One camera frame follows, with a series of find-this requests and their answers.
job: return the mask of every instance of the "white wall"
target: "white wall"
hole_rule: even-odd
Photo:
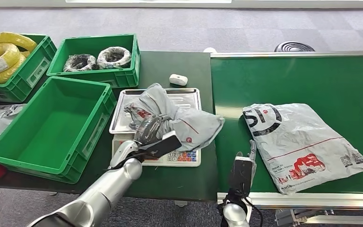
[[[0,7],[363,8],[363,0],[0,0]]]

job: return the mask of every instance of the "robotic arm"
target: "robotic arm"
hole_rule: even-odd
[[[182,144],[172,131],[162,140],[155,140],[158,120],[143,122],[134,140],[125,141],[113,156],[108,171],[96,180],[76,200],[58,210],[44,215],[27,227],[98,227],[102,220],[124,195],[133,181],[142,173],[145,158],[160,158]],[[251,207],[242,201],[240,186],[251,187],[252,163],[245,157],[236,157],[229,176],[231,189],[224,203],[219,206],[223,216],[221,227],[248,227]]]
[[[97,227],[142,173],[145,158],[159,158],[182,146],[172,131],[153,142],[161,117],[144,120],[134,140],[120,145],[108,171],[82,195],[58,210],[33,221],[28,227]]]

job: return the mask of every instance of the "black cable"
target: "black cable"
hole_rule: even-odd
[[[113,169],[120,169],[122,168],[122,166],[124,165],[124,163],[131,159],[131,158],[136,158],[136,157],[139,157],[139,156],[143,156],[143,155],[146,155],[145,153],[139,153],[139,154],[136,154],[136,155],[132,155],[132,156],[129,156],[127,158],[125,158],[123,161],[119,162],[116,166],[110,168],[110,170],[113,170]]]
[[[242,190],[242,197],[243,199],[252,207],[254,208],[258,214],[259,214],[259,218],[261,219],[261,222],[259,224],[259,227],[262,227],[262,224],[264,223],[264,216],[262,216],[262,212],[256,207],[254,206],[250,201],[248,201],[247,196],[245,196],[245,191],[244,191],[244,183],[241,184],[241,190]]]

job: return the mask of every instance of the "green plastic crate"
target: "green plastic crate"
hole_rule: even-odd
[[[63,66],[69,55],[85,53],[98,58],[98,54],[102,50],[111,46],[121,46],[131,52],[130,68],[63,72]],[[136,87],[138,85],[140,59],[136,34],[73,37],[62,41],[47,75],[104,82],[109,83],[112,88]]]
[[[0,136],[0,163],[77,183],[115,105],[108,84],[49,77]]]
[[[8,81],[0,84],[0,101],[21,103],[31,93],[51,64],[56,46],[47,35],[22,34],[38,45]]]

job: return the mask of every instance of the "gray carpet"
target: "gray carpet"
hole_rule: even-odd
[[[363,11],[261,11],[235,9],[0,9],[0,32],[65,37],[137,33],[141,50],[200,52],[273,51],[283,41],[318,52],[363,50]],[[66,204],[75,195],[0,189],[0,227],[20,227]],[[264,210],[264,226],[274,212]],[[214,227],[214,203],[123,198],[102,226]],[[251,226],[258,226],[256,213]]]

